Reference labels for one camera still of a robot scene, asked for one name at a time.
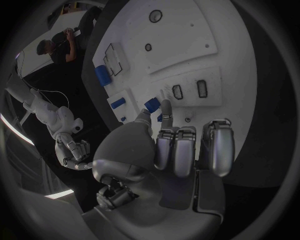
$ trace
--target white board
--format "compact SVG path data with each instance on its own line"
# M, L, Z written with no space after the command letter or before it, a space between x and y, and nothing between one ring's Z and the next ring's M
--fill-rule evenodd
M143 52L144 67L148 74L171 65L217 53L213 34L202 12L193 0L139 1L126 22L131 41ZM153 23L149 15L160 10L160 21ZM151 51L146 51L150 44Z
M114 103L115 101L124 98L126 103L122 104L121 106L117 107L116 109L112 109L115 117L118 119L119 122L121 123L129 123L132 122L136 119L136 117L138 116L140 110L138 108L138 105L131 93L130 89L125 89L113 96L111 96L110 98L107 99L109 105L111 105L112 103Z
M205 80L207 97L200 98L197 81ZM222 105L222 78L218 66L185 72L170 76L151 83L150 89L155 93L163 91L166 99L171 101L174 107L215 107ZM183 99L176 99L173 94L173 86L180 85Z

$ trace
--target white humanoid robot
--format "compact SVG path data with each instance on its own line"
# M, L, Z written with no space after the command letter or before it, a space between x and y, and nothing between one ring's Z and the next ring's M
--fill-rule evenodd
M74 170L92 168L92 162L87 164L83 162L90 155L90 144L84 140L76 143L72 138L72 134L83 129L84 123L80 118L74 119L69 108L66 106L58 108L43 100L39 91L30 89L14 70L6 84L6 90L47 126L51 137L55 140L56 156L62 166Z

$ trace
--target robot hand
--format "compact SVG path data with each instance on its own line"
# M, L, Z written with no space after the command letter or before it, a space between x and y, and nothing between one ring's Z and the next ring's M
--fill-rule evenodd
M92 162L82 162L90 155L90 144L81 140L75 143L69 133L62 132L57 135L55 152L60 164L74 170L87 170L92 168Z

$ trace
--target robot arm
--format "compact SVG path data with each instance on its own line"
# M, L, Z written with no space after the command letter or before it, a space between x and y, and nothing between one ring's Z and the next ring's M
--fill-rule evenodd
M78 133L83 128L83 121L80 118L74 119L71 110L65 106L58 108L43 100L40 93L33 88L29 89L15 71L12 71L6 90L47 126L51 137L55 140L55 153L62 166L74 170L92 168L91 162L88 164L82 162L90 155L90 144L84 140L76 143L72 138L72 134Z

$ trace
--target black shirt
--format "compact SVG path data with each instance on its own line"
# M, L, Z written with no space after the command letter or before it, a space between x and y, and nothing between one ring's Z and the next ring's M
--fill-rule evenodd
M54 52L50 55L55 64L65 64L66 55L70 54L70 43L63 31L56 34L51 39L55 43Z

